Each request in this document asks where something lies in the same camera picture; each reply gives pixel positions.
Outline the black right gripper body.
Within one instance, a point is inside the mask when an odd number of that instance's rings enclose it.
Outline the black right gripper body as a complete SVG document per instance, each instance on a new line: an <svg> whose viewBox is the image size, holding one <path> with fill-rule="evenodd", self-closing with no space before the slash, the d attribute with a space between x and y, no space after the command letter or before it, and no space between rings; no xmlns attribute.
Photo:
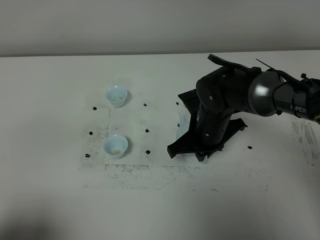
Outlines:
<svg viewBox="0 0 320 240"><path fill-rule="evenodd" d="M233 112L228 107L213 112L204 103L199 104L195 126L191 131L196 153L214 153L220 150L237 132L247 127L241 118L231 120Z"/></svg>

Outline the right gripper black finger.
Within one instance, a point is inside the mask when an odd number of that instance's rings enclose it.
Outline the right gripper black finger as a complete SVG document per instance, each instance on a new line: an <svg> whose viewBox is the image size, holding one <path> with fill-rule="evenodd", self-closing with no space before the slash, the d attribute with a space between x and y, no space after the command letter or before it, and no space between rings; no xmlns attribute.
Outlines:
<svg viewBox="0 0 320 240"><path fill-rule="evenodd" d="M197 147L193 134L187 131L174 143L167 146L167 152L171 158L179 154L199 153L200 149Z"/></svg>
<svg viewBox="0 0 320 240"><path fill-rule="evenodd" d="M214 154L217 150L200 150L195 153L195 156L199 162L203 162L207 160L212 154Z"/></svg>

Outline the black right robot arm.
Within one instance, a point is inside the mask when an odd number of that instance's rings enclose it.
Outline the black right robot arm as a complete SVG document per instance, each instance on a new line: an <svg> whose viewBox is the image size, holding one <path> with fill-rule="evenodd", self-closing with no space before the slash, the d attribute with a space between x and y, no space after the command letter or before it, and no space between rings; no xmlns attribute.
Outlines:
<svg viewBox="0 0 320 240"><path fill-rule="evenodd" d="M220 67L179 98L191 117L186 133L167 147L171 158L193 153L203 161L220 151L246 127L242 119L232 119L235 113L262 117L287 113L313 122L320 120L319 80L297 80L275 69Z"/></svg>

